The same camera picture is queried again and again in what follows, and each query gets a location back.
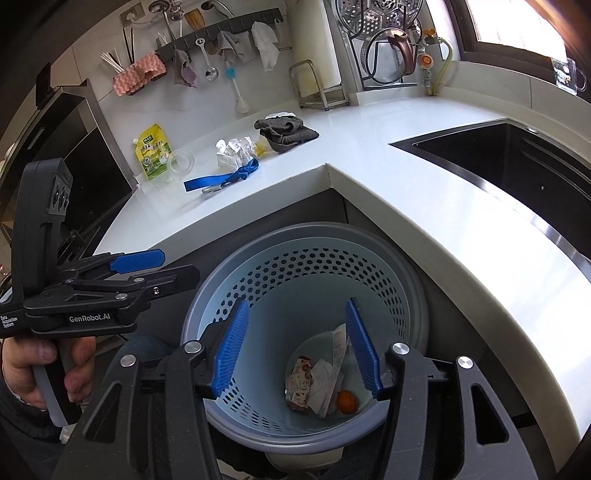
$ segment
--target screw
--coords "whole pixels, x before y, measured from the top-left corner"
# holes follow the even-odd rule
[[[135,357],[133,355],[125,355],[121,357],[122,367],[132,367],[135,364]]]
[[[465,368],[466,370],[470,370],[474,366],[472,358],[469,358],[467,356],[461,356],[460,358],[458,358],[457,364],[460,365],[460,367]]]
[[[195,342],[189,342],[185,345],[185,352],[187,353],[199,353],[201,351],[201,343],[195,341]]]
[[[406,355],[410,351],[408,345],[402,342],[393,343],[391,349],[394,353],[397,353],[398,355]]]

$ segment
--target food wrapper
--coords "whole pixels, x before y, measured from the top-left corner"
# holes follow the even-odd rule
[[[308,410],[307,400],[312,385],[310,359],[299,356],[285,385],[285,399],[292,410]]]
[[[135,155],[144,169],[148,180],[166,171],[168,156],[171,153],[166,135],[158,124],[143,132],[135,143]]]
[[[257,148],[250,137],[232,138],[228,143],[216,143],[217,164],[220,168],[235,172],[248,164],[253,158],[258,160]]]
[[[321,419],[336,411],[336,397],[343,382],[340,370],[348,347],[346,324],[332,332],[332,343],[332,364],[321,358],[312,367],[306,356],[296,360],[285,383],[285,398],[292,410],[311,410]]]

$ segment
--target chopsticks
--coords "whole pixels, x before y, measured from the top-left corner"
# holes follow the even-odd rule
[[[133,65],[135,63],[135,52],[134,52],[134,28],[131,27],[131,40],[127,39],[127,33],[125,29],[123,29],[123,38],[125,39],[125,48],[127,49],[127,57],[129,58],[129,64]]]
[[[115,60],[117,61],[119,66],[122,67],[123,65],[121,65],[121,59],[119,58],[119,54],[117,53],[117,49],[115,47],[113,47],[113,51],[115,52]]]
[[[103,52],[103,53],[100,54],[100,57],[105,62],[107,62],[109,65],[111,65],[115,69],[115,71],[117,73],[121,73],[124,70],[123,67],[119,63],[117,63],[117,61],[115,60],[115,58],[113,57],[113,55],[111,55],[110,53],[104,53]]]

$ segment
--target gray towel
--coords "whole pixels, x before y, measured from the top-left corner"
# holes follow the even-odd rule
[[[230,64],[234,64],[236,59],[246,63],[255,57],[252,50],[251,36],[247,31],[236,35],[221,31],[217,35],[217,44],[224,61]]]
[[[173,67],[174,67],[174,83],[175,85],[183,85],[185,87],[195,87],[194,83],[197,80],[197,75],[191,70],[189,65],[189,55],[183,50],[174,49]]]
[[[296,116],[280,116],[257,120],[255,128],[269,141],[277,153],[285,153],[296,145],[318,138],[316,130],[304,126],[304,121]]]

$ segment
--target spoon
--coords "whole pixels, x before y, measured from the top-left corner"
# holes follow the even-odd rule
[[[212,64],[209,63],[209,57],[207,56],[207,52],[205,51],[205,38],[198,38],[195,40],[195,45],[197,45],[201,51],[203,52],[203,56],[205,57],[205,61],[207,62],[207,70],[205,71],[205,78],[210,82],[214,81],[218,75],[220,75],[217,68],[212,67]]]

